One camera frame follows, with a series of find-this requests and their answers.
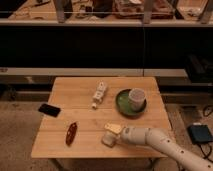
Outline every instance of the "white robotic arm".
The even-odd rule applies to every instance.
[[[120,134],[122,141],[133,145],[148,145],[173,158],[190,171],[213,171],[213,164],[174,143],[157,128],[125,127]]]

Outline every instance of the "small figurine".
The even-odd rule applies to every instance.
[[[96,92],[93,95],[93,103],[92,103],[92,108],[97,109],[97,104],[101,104],[103,97],[106,93],[107,90],[107,84],[104,82],[100,82]]]

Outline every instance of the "black smartphone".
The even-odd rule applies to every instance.
[[[59,107],[51,106],[44,103],[39,107],[38,111],[50,116],[57,117],[61,109]]]

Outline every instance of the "cup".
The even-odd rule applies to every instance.
[[[140,88],[133,88],[129,92],[129,104],[133,111],[138,112],[145,101],[145,93]]]

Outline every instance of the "green bowl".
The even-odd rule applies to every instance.
[[[125,90],[120,91],[116,96],[115,102],[116,102],[117,109],[121,114],[123,114],[124,116],[127,116],[127,117],[134,118],[134,117],[138,117],[142,114],[142,112],[146,108],[147,102],[146,102],[146,100],[144,101],[144,104],[140,108],[140,110],[133,111],[129,104],[128,96],[129,96],[130,90],[131,89],[125,89]]]

